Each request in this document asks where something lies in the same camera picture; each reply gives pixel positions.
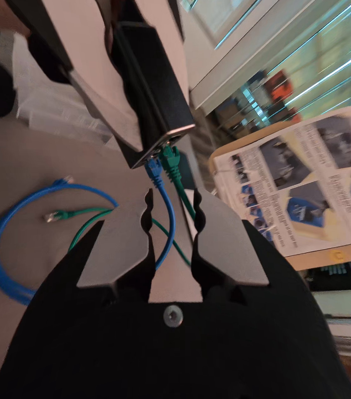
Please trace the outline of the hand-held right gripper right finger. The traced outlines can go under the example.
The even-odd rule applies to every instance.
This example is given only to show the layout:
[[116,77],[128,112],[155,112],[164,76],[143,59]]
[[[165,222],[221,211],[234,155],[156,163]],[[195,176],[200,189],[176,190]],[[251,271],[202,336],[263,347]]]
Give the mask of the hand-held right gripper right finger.
[[202,300],[244,302],[240,287],[269,287],[270,282],[247,229],[227,204],[204,188],[195,189],[191,272]]

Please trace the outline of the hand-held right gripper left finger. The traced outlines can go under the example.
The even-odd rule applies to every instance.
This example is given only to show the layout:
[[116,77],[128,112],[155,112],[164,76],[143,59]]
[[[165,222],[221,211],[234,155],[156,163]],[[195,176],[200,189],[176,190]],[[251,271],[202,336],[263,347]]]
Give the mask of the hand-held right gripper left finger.
[[110,288],[118,299],[148,302],[155,275],[153,190],[119,205],[103,222],[83,272],[80,289]]

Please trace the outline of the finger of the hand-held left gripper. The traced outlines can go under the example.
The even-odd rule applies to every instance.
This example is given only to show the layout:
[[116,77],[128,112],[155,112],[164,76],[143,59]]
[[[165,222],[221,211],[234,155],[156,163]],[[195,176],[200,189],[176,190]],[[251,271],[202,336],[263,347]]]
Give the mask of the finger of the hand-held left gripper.
[[188,101],[188,72],[183,39],[168,1],[137,0],[136,4],[144,20],[156,29],[183,95]]
[[72,63],[70,81],[93,118],[128,147],[143,149],[138,118],[111,62],[111,1],[44,0],[43,5]]

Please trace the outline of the black ethernet adapter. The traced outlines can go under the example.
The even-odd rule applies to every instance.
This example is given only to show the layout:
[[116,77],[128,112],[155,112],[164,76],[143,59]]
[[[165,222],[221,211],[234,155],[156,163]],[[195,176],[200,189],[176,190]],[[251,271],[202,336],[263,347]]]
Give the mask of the black ethernet adapter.
[[165,49],[154,27],[142,22],[119,23],[114,32],[112,60],[126,99],[137,115],[142,150],[121,144],[130,169],[158,156],[194,129],[195,123]]

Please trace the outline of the glass window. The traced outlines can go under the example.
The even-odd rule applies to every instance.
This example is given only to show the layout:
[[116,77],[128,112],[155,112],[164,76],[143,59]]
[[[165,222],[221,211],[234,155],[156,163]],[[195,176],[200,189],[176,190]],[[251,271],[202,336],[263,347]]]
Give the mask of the glass window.
[[351,1],[179,1],[193,106],[212,112],[351,13]]

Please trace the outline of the clear plastic box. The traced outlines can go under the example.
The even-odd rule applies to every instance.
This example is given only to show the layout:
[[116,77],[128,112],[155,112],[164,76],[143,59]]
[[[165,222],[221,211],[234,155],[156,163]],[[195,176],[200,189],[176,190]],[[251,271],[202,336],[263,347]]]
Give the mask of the clear plastic box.
[[119,151],[110,129],[93,118],[76,90],[46,77],[28,49],[26,38],[15,33],[12,51],[16,118],[29,129]]

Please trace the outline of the orange box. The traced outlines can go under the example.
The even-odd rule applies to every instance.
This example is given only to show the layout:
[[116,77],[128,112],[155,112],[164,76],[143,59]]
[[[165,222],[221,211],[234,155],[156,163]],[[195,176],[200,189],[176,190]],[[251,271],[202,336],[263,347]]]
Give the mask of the orange box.
[[292,83],[283,69],[266,80],[263,86],[273,104],[283,101],[293,94]]

